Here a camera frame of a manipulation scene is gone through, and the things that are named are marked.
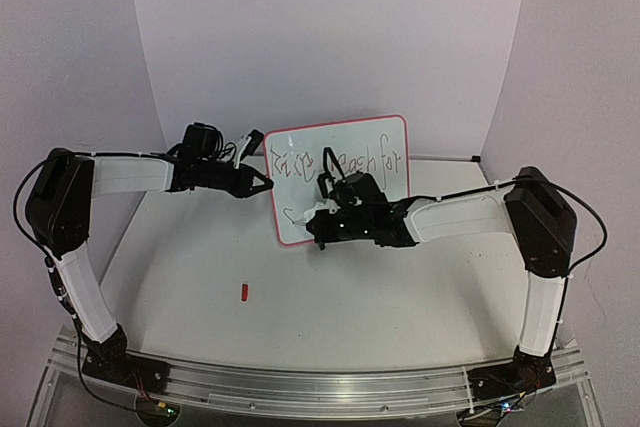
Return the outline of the pink framed whiteboard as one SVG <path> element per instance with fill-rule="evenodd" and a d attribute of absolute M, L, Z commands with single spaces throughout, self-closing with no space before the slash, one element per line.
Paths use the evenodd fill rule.
<path fill-rule="evenodd" d="M 387 116 L 330 122 L 268 133 L 263 141 L 276 235 L 285 247 L 312 241 L 293 221 L 321 200 L 318 176 L 336 179 L 371 174 L 390 200 L 410 193 L 408 126 L 404 117 Z"/>

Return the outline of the red marker cap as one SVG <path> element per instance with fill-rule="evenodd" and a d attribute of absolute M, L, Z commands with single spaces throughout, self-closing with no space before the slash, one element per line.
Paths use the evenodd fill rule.
<path fill-rule="evenodd" d="M 249 285 L 243 284 L 241 288 L 241 301 L 246 302 L 249 298 Z"/>

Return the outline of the whiteboard marker silver body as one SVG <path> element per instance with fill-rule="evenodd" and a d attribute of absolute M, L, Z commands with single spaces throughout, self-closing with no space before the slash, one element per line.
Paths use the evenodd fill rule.
<path fill-rule="evenodd" d="M 302 215 L 293 221 L 294 225 L 306 226 L 316 215 L 317 209 L 312 208 L 304 211 Z"/>

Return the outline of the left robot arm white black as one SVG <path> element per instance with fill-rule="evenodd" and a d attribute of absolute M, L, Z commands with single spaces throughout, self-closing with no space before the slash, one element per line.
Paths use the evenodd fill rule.
<path fill-rule="evenodd" d="M 197 188 L 245 199 L 272 189 L 264 174 L 245 164 L 264 139 L 252 130 L 237 143 L 203 123 L 187 126 L 165 153 L 74 152 L 53 149 L 36 167 L 25 206 L 27 237 L 45 254 L 55 295 L 71 316 L 97 367 L 112 382 L 138 380 L 148 371 L 127 352 L 127 337 L 107 306 L 91 266 L 88 241 L 94 199 L 124 193 L 179 193 Z"/>

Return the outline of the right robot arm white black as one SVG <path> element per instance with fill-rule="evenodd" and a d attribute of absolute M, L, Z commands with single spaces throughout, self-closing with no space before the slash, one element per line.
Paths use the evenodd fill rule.
<path fill-rule="evenodd" d="M 355 240 L 408 248 L 463 235 L 511 235 L 527 272 L 520 339 L 510 361 L 475 368 L 468 379 L 479 399 L 555 384 L 551 352 L 566 296 L 577 216 L 537 168 L 525 167 L 503 184 L 395 201 L 368 173 L 340 180 L 323 173 L 318 183 L 321 199 L 303 214 L 302 223 L 320 248 Z"/>

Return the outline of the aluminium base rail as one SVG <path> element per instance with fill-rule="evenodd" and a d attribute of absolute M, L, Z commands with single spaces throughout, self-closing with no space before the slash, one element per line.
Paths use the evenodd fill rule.
<path fill-rule="evenodd" d="M 74 331 L 59 333 L 28 418 L 31 426 L 452 425 L 598 426 L 602 417 L 576 344 L 520 390 L 499 362 L 376 372 L 222 366 L 146 354 L 142 383 L 100 378 Z"/>

